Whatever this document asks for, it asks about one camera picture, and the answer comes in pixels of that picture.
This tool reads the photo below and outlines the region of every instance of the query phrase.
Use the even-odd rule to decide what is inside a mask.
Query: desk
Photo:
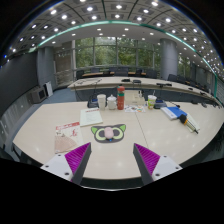
[[[161,110],[146,108],[146,113],[125,113],[106,108],[101,111],[103,123],[99,126],[126,124],[124,139],[111,144],[98,143],[91,126],[81,127],[84,143],[92,144],[84,177],[99,180],[140,177],[133,155],[134,143],[167,155],[178,164],[200,152],[223,124],[224,109],[178,104],[197,121],[199,134],[191,133],[179,120],[170,121]],[[22,126],[13,143],[38,162],[47,163],[55,155],[55,126],[79,121],[80,110],[86,109],[86,105],[87,102],[42,105]]]
[[[128,72],[128,75],[135,75],[136,72]],[[89,77],[89,76],[98,76],[98,75],[103,75],[103,72],[97,72],[97,73],[86,73],[82,75],[82,77]]]

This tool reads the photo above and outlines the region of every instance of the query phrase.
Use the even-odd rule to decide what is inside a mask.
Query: red bottle
[[[124,109],[124,86],[117,87],[117,109],[123,110]]]

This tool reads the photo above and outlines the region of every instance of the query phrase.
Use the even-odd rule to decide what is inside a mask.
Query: ceiling
[[[115,21],[115,24],[97,24],[103,21]],[[3,64],[13,55],[35,50],[38,47],[58,47],[66,41],[85,37],[97,37],[100,33],[97,31],[99,27],[102,29],[100,31],[103,33],[102,36],[122,37],[125,34],[127,38],[137,40],[145,38],[144,41],[154,44],[158,44],[161,38],[173,39],[177,43],[178,52],[182,53],[182,56],[189,57],[196,65],[210,70],[206,62],[200,58],[201,56],[209,62],[209,65],[217,75],[220,77],[223,75],[222,62],[203,31],[175,8],[164,2],[152,0],[62,1],[38,15],[36,19],[27,24],[26,28],[11,43],[8,51],[5,52],[7,56]],[[40,45],[50,37],[54,38]]]

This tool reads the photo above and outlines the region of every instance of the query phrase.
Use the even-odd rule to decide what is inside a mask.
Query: table
[[[90,127],[81,127],[84,143],[91,142],[92,153],[83,177],[99,180],[139,178],[133,155],[133,144],[167,155],[181,164],[200,152],[217,134],[224,121],[224,109],[207,108],[201,104],[178,102],[191,114],[201,130],[191,133],[179,120],[170,121],[161,110],[145,113],[125,113],[120,110],[101,111],[99,126],[126,124],[124,139],[113,144],[98,143]],[[47,163],[54,154],[55,126],[79,121],[80,110],[87,102],[42,105],[22,126],[13,143],[38,162]]]

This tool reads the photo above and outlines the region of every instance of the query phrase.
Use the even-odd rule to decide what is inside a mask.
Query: fluorescent light
[[[121,9],[122,6],[121,6],[121,5],[117,5],[116,8],[117,8],[117,9]]]
[[[93,10],[93,8],[92,8],[92,7],[88,7],[87,10],[88,10],[89,12],[91,12],[91,11]]]
[[[51,11],[51,15],[54,15],[55,13],[57,12],[57,10],[53,10],[53,11]]]
[[[157,6],[158,3],[157,3],[157,2],[152,2],[152,5],[153,5],[153,6]]]

